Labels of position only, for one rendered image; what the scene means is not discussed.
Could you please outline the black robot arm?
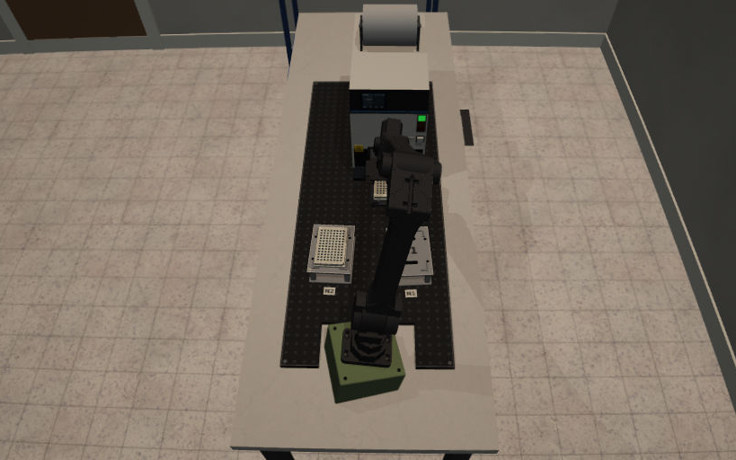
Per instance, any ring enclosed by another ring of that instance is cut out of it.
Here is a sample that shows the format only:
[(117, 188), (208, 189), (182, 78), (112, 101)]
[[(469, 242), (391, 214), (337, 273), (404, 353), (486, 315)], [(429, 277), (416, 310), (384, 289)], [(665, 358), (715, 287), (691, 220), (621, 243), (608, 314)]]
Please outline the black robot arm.
[(382, 121), (383, 133), (374, 140), (379, 176), (387, 177), (389, 223), (374, 280), (367, 292), (357, 291), (350, 329), (343, 331), (343, 364), (390, 367), (391, 334), (397, 333), (403, 309), (403, 298), (395, 294), (413, 238), (423, 222), (429, 222), (432, 186), (439, 185), (441, 163), (415, 152), (402, 130), (400, 119), (387, 118)]

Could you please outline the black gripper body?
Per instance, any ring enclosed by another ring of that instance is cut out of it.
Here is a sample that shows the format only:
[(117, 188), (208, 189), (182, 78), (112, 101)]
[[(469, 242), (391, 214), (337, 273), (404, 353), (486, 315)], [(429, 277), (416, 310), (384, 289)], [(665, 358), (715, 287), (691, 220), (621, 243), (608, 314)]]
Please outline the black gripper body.
[(386, 181), (387, 183), (387, 177), (379, 176), (376, 158), (366, 161), (366, 176), (370, 176), (371, 181)]

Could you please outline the grey horizontal roll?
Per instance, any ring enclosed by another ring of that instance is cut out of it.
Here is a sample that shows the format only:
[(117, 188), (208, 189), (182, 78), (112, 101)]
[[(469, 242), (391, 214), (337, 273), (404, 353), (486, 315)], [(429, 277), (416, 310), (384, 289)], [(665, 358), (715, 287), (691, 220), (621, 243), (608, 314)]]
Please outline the grey horizontal roll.
[(363, 4), (363, 46), (416, 46), (416, 4)]

